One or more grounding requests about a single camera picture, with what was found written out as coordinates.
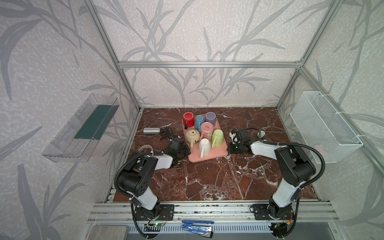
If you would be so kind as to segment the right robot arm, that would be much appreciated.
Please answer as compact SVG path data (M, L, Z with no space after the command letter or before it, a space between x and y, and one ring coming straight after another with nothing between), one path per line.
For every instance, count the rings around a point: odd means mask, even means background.
M277 213L290 207L306 186L317 181L325 172L326 162L315 148L299 143L274 143L259 138L252 140L248 131L232 129L230 154L252 154L274 159L283 177L277 191L269 200L270 210Z

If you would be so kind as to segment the white mug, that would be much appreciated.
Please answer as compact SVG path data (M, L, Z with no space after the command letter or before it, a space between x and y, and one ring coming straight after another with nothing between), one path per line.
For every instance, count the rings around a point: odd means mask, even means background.
M202 139L199 142L199 153L200 158L208 156L211 153L211 143L208 139Z

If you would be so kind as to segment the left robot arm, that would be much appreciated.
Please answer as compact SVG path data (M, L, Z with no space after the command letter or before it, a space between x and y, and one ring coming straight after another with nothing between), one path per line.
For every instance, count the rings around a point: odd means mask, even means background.
M153 174L157 170L176 167L189 154L187 143L178 137L170 140L166 149L158 154L151 145L143 145L129 155L117 171L114 187L134 206L156 215L160 210L160 200L150 189Z

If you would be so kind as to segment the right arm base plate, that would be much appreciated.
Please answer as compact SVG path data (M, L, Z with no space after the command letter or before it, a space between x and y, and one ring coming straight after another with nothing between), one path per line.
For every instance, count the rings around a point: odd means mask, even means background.
M295 213L291 205L279 208L273 204L253 204L249 208L255 220L293 220Z

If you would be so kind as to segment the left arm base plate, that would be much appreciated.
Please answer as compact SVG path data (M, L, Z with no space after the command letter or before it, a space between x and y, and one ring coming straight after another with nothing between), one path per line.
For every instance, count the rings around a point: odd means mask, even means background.
M135 207L133 214L136 221L172 221L174 218L175 205L157 204L152 210Z

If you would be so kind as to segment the pink mug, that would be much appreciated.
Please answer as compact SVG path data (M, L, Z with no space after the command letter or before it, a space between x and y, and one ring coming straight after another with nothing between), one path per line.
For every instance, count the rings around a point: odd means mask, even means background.
M212 123L209 123L209 122L202 123L200 140L208 139L210 141L212 139L213 132L214 132L214 126L212 125Z

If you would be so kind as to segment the pink plastic tray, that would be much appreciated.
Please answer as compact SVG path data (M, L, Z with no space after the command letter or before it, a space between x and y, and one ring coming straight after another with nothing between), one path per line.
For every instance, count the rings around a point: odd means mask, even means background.
M190 149L189 161L197 163L228 155L224 133L219 122L213 126L209 122L202 123L199 132L194 127L188 128L186 121L182 121L184 137Z

